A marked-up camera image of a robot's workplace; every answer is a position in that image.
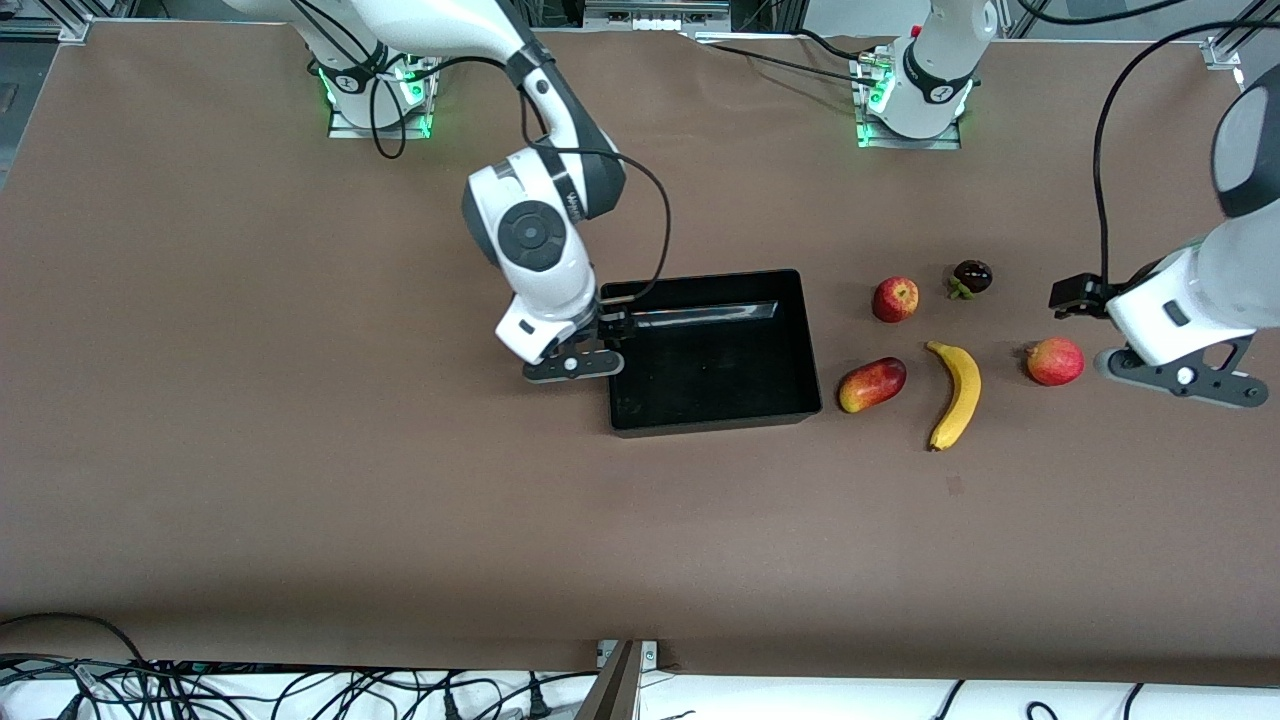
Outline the black plastic tray box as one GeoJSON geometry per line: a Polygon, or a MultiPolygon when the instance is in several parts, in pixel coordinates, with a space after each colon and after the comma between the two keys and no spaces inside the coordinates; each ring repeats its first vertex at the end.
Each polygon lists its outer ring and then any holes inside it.
{"type": "Polygon", "coordinates": [[[823,409],[794,269],[658,281],[626,313],[623,369],[608,379],[617,436],[787,425],[823,409]]]}

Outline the yellow banana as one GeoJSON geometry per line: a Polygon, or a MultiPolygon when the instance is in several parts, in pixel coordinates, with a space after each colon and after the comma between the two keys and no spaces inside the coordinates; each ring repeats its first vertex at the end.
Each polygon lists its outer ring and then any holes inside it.
{"type": "Polygon", "coordinates": [[[951,382],[948,407],[934,424],[927,445],[931,452],[941,452],[961,439],[975,415],[982,395],[980,369],[965,348],[938,341],[927,342],[925,348],[941,360],[951,382]]]}

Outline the small red apple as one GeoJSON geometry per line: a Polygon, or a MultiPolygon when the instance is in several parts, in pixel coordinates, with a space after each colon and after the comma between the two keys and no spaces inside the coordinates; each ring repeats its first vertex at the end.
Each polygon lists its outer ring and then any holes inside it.
{"type": "Polygon", "coordinates": [[[909,319],[919,306],[919,288],[905,275],[886,278],[876,287],[872,314],[883,323],[896,324],[909,319]]]}

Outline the red pomegranate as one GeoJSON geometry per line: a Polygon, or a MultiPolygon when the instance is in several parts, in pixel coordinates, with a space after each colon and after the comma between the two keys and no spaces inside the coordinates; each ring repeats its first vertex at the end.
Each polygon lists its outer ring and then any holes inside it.
{"type": "Polygon", "coordinates": [[[1069,338],[1050,337],[1027,350],[1024,370],[1041,386],[1065,386],[1084,373],[1085,356],[1069,338]]]}

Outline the dark purple mangosteen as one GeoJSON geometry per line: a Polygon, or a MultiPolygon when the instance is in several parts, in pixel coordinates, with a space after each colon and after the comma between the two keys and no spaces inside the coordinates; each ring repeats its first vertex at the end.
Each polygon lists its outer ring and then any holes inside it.
{"type": "Polygon", "coordinates": [[[986,292],[993,279],[995,273],[987,263],[979,260],[959,263],[948,278],[948,299],[972,300],[986,292]]]}

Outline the red yellow mango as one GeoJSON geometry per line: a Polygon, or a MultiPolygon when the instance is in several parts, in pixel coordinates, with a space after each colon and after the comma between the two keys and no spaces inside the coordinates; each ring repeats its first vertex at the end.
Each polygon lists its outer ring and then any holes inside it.
{"type": "Polygon", "coordinates": [[[881,357],[847,372],[837,388],[844,413],[868,410],[896,397],[905,386],[908,369],[897,357],[881,357]]]}

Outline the white power strip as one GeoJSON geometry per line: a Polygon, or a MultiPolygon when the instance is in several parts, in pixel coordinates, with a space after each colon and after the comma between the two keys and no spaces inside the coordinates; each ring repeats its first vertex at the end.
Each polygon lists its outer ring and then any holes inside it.
{"type": "Polygon", "coordinates": [[[585,29],[730,32],[730,0],[577,0],[585,29]]]}

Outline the brown table cover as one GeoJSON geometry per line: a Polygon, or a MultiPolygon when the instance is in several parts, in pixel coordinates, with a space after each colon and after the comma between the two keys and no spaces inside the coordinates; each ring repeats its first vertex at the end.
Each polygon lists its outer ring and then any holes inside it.
{"type": "Polygon", "coordinates": [[[155,659],[1280,682],[1280,333],[1254,410],[1029,382],[1097,266],[1091,141],[1134,44],[992,45],[957,151],[861,149],[847,91],[680,35],[548,33],[672,197],[667,272],[800,273],[820,413],[620,438],[529,384],[460,213],[518,147],[490,67],[394,161],[326,136],[287,26],[113,22],[59,49],[0,190],[0,618],[106,618],[155,659]],[[948,299],[952,269],[992,286],[948,299]],[[883,323],[886,278],[919,288],[883,323]],[[938,341],[978,363],[961,439],[938,341]],[[901,392],[860,413],[842,377],[901,392]]]}

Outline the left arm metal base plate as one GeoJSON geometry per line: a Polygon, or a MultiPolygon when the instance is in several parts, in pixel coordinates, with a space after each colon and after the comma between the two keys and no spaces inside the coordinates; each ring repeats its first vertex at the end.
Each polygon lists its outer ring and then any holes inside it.
{"type": "Polygon", "coordinates": [[[864,149],[960,150],[963,142],[959,115],[937,136],[911,138],[891,129],[882,117],[873,113],[873,106],[882,104],[896,86],[896,79],[891,69],[891,45],[882,44],[874,46],[873,50],[859,53],[858,58],[849,63],[849,69],[856,79],[852,83],[852,104],[858,145],[864,149]]]}

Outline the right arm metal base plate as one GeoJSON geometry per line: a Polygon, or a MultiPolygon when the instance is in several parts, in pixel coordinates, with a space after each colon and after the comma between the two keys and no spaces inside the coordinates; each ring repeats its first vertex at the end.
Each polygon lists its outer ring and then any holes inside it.
{"type": "Polygon", "coordinates": [[[436,77],[425,76],[435,56],[415,56],[383,45],[360,67],[316,64],[330,109],[333,138],[429,138],[436,77]]]}

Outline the grey metal post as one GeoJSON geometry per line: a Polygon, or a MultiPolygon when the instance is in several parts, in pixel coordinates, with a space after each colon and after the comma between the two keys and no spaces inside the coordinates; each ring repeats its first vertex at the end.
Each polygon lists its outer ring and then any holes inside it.
{"type": "Polygon", "coordinates": [[[643,641],[617,641],[573,720],[635,720],[645,662],[643,641]]]}

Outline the aluminium frame profile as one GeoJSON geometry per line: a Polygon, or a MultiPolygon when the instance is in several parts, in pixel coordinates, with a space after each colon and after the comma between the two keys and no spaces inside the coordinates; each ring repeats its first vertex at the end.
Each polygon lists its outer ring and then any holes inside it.
{"type": "Polygon", "coordinates": [[[76,8],[55,6],[52,14],[0,12],[0,42],[83,44],[93,15],[76,8]]]}

